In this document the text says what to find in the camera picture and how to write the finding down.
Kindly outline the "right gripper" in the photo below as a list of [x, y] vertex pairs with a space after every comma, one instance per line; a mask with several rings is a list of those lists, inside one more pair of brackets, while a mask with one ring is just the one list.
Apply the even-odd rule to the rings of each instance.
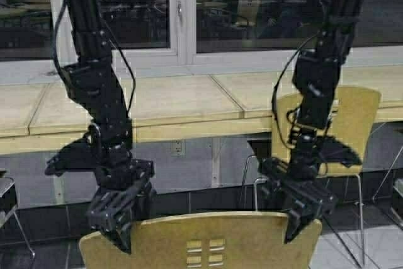
[[309, 224], [331, 213], [338, 198], [318, 180], [297, 180], [286, 171], [286, 163], [275, 158], [264, 158], [258, 171], [264, 177], [261, 185], [261, 208], [287, 215], [284, 243], [292, 242]]

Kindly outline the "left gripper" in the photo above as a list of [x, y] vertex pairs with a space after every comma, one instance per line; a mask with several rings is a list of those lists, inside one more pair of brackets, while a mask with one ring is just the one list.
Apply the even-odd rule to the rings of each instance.
[[88, 208], [89, 226], [126, 254], [132, 253], [132, 222], [152, 217], [157, 195], [150, 182], [154, 175], [154, 162], [144, 159], [95, 170], [99, 188]]

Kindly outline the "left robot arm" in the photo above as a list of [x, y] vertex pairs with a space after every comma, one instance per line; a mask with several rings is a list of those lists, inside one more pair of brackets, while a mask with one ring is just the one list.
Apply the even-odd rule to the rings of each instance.
[[89, 225], [131, 254], [133, 225], [147, 217], [154, 193], [154, 163], [132, 154], [130, 102], [113, 70], [113, 36], [99, 0], [63, 0], [61, 10], [71, 20], [77, 60], [55, 61], [55, 67], [68, 97], [90, 114], [91, 122], [81, 138], [47, 162], [45, 174], [92, 172], [98, 190], [86, 213]]

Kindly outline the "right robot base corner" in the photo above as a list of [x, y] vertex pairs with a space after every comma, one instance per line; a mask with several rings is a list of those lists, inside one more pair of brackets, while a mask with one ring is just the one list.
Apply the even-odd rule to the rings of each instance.
[[402, 178], [396, 179], [393, 185], [392, 209], [402, 219]]

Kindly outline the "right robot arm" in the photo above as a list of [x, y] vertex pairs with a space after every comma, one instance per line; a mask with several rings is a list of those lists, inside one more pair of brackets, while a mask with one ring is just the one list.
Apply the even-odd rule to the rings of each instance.
[[321, 168], [330, 164], [352, 168], [363, 162], [351, 144], [329, 130], [341, 70], [351, 52], [364, 1], [321, 0], [323, 20], [312, 37], [314, 48], [301, 46], [292, 59], [292, 84], [300, 102], [285, 113], [290, 126], [287, 134], [280, 135], [285, 152], [273, 152], [259, 167], [268, 180], [267, 197], [284, 195], [292, 201], [286, 211], [286, 243], [336, 206], [335, 196], [318, 181]]

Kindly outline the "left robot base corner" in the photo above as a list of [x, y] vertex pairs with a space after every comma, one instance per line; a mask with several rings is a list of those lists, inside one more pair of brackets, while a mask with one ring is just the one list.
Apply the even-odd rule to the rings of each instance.
[[15, 212], [18, 205], [14, 179], [1, 178], [1, 226]]

